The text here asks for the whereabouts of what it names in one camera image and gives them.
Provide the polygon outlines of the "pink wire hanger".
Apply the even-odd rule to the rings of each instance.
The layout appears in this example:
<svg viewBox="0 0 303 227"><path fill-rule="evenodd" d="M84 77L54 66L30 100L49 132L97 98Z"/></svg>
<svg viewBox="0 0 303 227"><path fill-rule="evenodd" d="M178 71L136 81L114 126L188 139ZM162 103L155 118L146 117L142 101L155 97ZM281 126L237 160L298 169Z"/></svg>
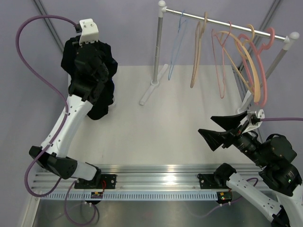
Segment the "pink wire hanger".
<svg viewBox="0 0 303 227"><path fill-rule="evenodd" d="M225 97L225 60L224 60L225 44L230 36L231 30L232 30L231 22L229 22L229 30L219 31L219 32L216 31L215 29L211 30L211 41L212 41L215 72L216 72L217 84L219 89L219 96L221 99L224 99ZM217 61L216 45L215 45L216 43L218 43L221 47L221 60L222 60L221 65L219 65Z"/></svg>

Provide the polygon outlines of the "pink plastic hanger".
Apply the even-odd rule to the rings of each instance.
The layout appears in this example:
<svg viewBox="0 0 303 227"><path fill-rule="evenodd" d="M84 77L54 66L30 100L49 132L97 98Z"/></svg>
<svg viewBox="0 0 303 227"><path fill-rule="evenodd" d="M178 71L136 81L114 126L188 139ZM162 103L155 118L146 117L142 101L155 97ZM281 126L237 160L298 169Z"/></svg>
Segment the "pink plastic hanger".
<svg viewBox="0 0 303 227"><path fill-rule="evenodd" d="M257 49L257 47L253 42L249 44L249 46L252 48L258 66L257 71L258 71L258 77L261 87L261 100L256 104L259 104L261 107L264 107L266 105L267 97L268 97L267 79L265 75L263 62L261 59L261 53L263 50L268 50L273 45L274 37L276 34L273 27L269 27L266 31L269 32L269 42L267 44L263 43L259 49ZM245 34L240 35L240 37L241 37L241 41L243 40L243 37L248 38L248 36Z"/></svg>

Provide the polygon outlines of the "beige wooden hanger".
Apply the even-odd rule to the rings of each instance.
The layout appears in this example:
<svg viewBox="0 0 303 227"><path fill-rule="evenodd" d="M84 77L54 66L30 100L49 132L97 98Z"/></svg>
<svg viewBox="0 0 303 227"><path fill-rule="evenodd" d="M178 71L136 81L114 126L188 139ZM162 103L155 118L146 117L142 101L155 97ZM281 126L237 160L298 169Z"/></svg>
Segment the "beige wooden hanger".
<svg viewBox="0 0 303 227"><path fill-rule="evenodd" d="M204 13L204 22L198 22L196 25L195 30L195 54L194 54L194 64L193 64L193 71L192 77L190 82L190 88L193 88L196 82L197 74L199 72L199 65L201 59L201 50L202 50L202 37L206 29L207 19L208 19L208 12L205 11Z"/></svg>
<svg viewBox="0 0 303 227"><path fill-rule="evenodd" d="M230 24L230 30L229 31L219 31L217 33L214 33L214 36L217 37L218 42L220 43L222 47L223 54L226 54L227 57L229 58L230 62L232 63L232 66L235 66L235 63L233 62L231 56L228 54L226 48L225 48L225 43L229 37L231 37L234 41L235 47L240 54L242 60L243 60L243 65L244 69L247 73L248 81L244 78L242 73L240 72L239 69L236 69L236 72L248 91L252 94L253 96L253 101L254 103L258 103L261 100L261 87L260 87L260 81L258 77L258 71L255 67L255 64L253 62L253 59L251 55L249 54L249 51L246 48L246 44L251 44L252 40L254 39L255 36L255 30L253 25L248 24L248 28L251 30L251 36L248 38L243 37L243 40L241 41L240 34L238 37L236 37L234 34L231 33L231 24Z"/></svg>

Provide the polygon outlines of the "light blue wire hanger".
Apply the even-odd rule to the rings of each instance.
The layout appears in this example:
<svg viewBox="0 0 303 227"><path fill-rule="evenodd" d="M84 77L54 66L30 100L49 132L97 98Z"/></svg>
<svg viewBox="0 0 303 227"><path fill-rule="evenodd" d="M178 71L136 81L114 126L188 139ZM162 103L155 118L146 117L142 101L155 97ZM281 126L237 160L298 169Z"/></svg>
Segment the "light blue wire hanger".
<svg viewBox="0 0 303 227"><path fill-rule="evenodd" d="M168 73L168 80L171 80L173 70L176 64L176 61L179 56L180 48L184 39L185 31L187 29L187 19L184 18L185 11L182 11L179 22L178 22L178 30L176 37L174 39L172 52L171 52L171 58L170 58L170 66L169 66L169 73Z"/></svg>

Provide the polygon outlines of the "black t-shirt back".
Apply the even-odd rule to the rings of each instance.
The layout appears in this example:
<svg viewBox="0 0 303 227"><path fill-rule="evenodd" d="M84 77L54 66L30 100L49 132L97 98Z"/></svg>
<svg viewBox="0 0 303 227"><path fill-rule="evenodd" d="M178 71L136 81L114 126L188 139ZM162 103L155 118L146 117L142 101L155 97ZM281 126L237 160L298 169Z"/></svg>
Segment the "black t-shirt back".
<svg viewBox="0 0 303 227"><path fill-rule="evenodd" d="M70 75L69 95L77 95L82 101L89 101L93 107L87 113L92 120L99 120L108 114L114 103L115 85L112 80L118 63L113 58L111 46L97 41L79 44L79 36L66 41L61 67Z"/></svg>

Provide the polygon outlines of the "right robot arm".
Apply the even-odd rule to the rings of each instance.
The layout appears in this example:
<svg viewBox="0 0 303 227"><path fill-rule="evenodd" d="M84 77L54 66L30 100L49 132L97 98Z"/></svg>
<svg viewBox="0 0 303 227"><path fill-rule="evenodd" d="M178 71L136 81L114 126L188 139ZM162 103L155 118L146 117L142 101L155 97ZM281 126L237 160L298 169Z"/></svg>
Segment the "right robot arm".
<svg viewBox="0 0 303 227"><path fill-rule="evenodd" d="M258 173L277 198L274 201L249 184L235 168L221 164L212 181L219 188L235 191L257 208L273 227L301 227L303 225L303 179L292 165L297 153L286 136L271 134L265 142L258 141L257 129L268 121L262 109L244 111L237 115L212 116L211 120L222 132L199 129L199 134L212 151L219 147L236 147L262 170Z"/></svg>

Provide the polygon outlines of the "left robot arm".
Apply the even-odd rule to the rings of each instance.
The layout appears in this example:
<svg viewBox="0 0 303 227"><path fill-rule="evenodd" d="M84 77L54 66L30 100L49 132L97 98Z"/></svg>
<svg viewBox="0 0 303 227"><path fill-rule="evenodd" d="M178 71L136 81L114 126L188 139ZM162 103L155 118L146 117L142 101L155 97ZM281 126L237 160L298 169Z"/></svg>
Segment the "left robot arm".
<svg viewBox="0 0 303 227"><path fill-rule="evenodd" d="M106 83L112 77L111 67L116 62L108 44L66 42L61 67L71 76L66 99L67 108L50 132L50 140L39 147L33 146L29 154L43 169L62 179L78 178L75 188L102 187L102 171L96 166L68 157L75 133L99 100Z"/></svg>

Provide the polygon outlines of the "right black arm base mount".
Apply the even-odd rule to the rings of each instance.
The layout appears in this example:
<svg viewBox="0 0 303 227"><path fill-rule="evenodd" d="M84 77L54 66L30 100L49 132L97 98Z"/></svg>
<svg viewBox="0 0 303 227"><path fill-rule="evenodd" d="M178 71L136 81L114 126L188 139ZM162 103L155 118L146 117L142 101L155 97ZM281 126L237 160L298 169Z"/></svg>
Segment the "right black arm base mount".
<svg viewBox="0 0 303 227"><path fill-rule="evenodd" d="M199 180L200 189L228 189L227 186L220 186L214 180L214 174L199 173L197 178Z"/></svg>

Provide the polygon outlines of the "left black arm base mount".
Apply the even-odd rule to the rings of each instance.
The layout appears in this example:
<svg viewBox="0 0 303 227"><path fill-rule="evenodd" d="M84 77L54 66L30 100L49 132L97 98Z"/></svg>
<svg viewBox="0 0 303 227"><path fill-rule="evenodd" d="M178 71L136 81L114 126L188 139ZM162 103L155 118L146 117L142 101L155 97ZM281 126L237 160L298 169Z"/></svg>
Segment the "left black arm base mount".
<svg viewBox="0 0 303 227"><path fill-rule="evenodd" d="M75 183L75 189L109 189L116 188L116 174L101 174L91 181L80 179Z"/></svg>

